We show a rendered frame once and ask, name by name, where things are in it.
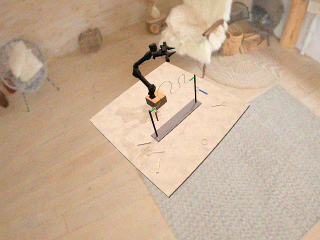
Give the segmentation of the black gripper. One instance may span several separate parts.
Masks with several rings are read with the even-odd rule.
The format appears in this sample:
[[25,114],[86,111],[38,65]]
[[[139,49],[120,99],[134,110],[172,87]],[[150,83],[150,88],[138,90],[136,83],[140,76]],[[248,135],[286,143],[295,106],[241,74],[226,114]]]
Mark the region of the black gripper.
[[162,53],[161,50],[158,50],[158,54],[159,54],[159,56],[161,56],[161,57],[164,56],[164,55],[166,55],[166,57],[165,57],[165,58],[166,58],[166,61],[167,61],[167,62],[170,62],[169,57],[170,57],[171,55],[173,55],[176,51],[168,52],[168,53],[167,53],[167,50],[172,50],[172,49],[175,49],[175,48],[174,48],[174,47],[168,47],[165,41],[163,42],[163,45],[164,45],[164,47],[165,47],[165,53],[166,53],[166,54],[161,54],[161,53]]

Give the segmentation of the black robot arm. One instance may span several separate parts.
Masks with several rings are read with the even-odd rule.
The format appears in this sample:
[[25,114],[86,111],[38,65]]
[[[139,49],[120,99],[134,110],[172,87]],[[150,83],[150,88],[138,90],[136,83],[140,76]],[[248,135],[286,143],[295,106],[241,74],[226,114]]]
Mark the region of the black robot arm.
[[[147,51],[146,54],[137,62],[134,63],[133,65],[133,73],[132,75],[136,78],[138,78],[140,81],[143,82],[143,84],[147,87],[148,89],[148,97],[152,100],[154,98],[156,98],[155,96],[155,90],[156,90],[156,86],[154,84],[150,84],[141,74],[140,70],[139,70],[139,65],[142,64],[144,61],[149,60],[152,58],[155,60],[156,57],[159,57],[159,53],[157,50],[157,46],[156,43],[153,44],[149,44],[149,49],[150,51]],[[165,50],[165,46],[164,45],[160,45],[160,51],[161,54],[166,54],[166,50]]]

